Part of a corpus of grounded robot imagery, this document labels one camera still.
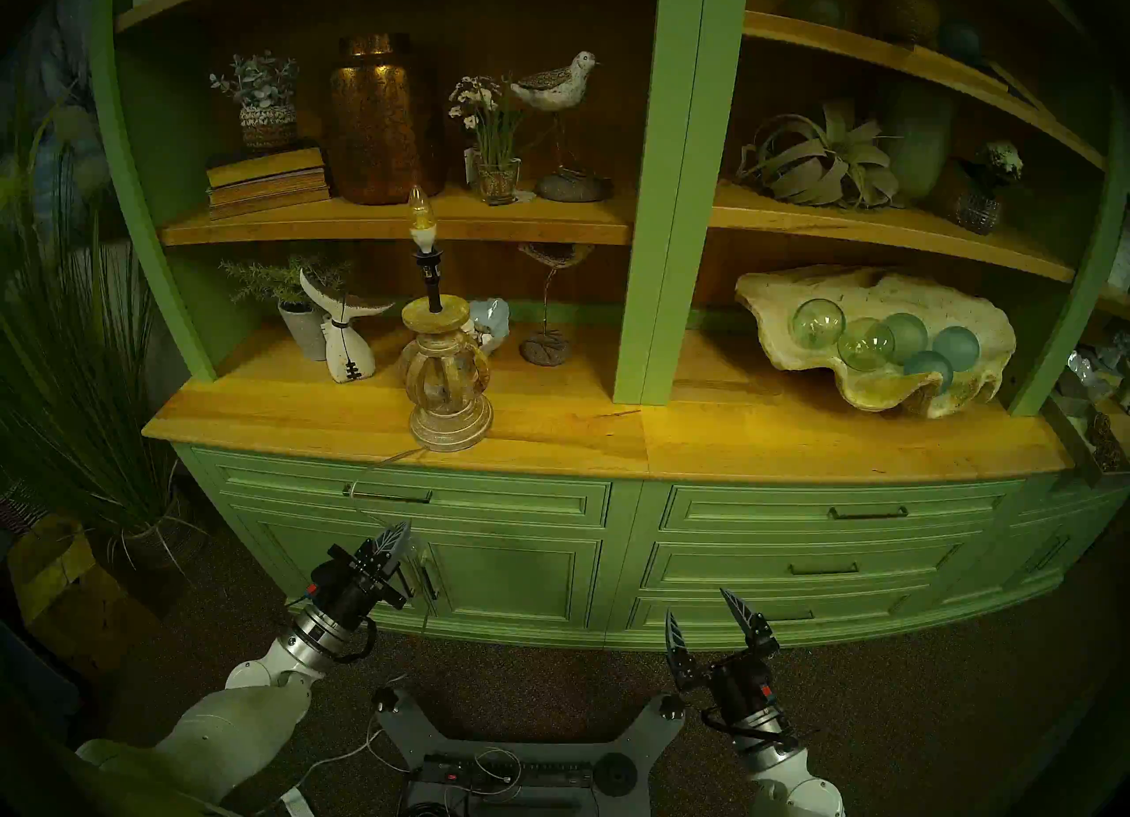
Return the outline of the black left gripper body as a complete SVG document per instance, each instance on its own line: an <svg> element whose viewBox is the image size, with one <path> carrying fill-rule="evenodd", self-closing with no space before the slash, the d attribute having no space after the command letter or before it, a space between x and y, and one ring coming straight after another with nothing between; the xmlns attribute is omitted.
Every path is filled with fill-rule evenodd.
<svg viewBox="0 0 1130 817"><path fill-rule="evenodd" d="M311 573L306 596L329 622L358 627L379 603L397 611L408 603L409 597L393 583L403 579L400 565L397 571L372 571L371 558L362 556L362 545L355 553L331 545L327 554L329 558Z"/></svg>

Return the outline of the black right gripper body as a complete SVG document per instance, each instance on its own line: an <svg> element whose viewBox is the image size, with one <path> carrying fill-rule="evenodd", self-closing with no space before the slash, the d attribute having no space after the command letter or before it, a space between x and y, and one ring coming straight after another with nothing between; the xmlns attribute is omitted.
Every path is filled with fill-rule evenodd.
<svg viewBox="0 0 1130 817"><path fill-rule="evenodd" d="M772 686L770 660L777 647L748 647L710 664L694 668L685 690L709 690L713 703L701 719L721 735L786 735L786 716Z"/></svg>

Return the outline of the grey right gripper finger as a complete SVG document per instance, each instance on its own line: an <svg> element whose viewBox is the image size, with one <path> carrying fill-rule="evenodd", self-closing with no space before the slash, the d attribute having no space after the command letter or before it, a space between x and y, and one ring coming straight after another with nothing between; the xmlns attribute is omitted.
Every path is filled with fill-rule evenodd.
<svg viewBox="0 0 1130 817"><path fill-rule="evenodd" d="M754 657L775 657L780 644L764 615L754 611L741 597L725 586L720 586L720 593L742 633L747 650Z"/></svg>
<svg viewBox="0 0 1130 817"><path fill-rule="evenodd" d="M680 693L699 687L699 664L687 649L683 629L672 610L667 609L663 620L664 657L673 687Z"/></svg>

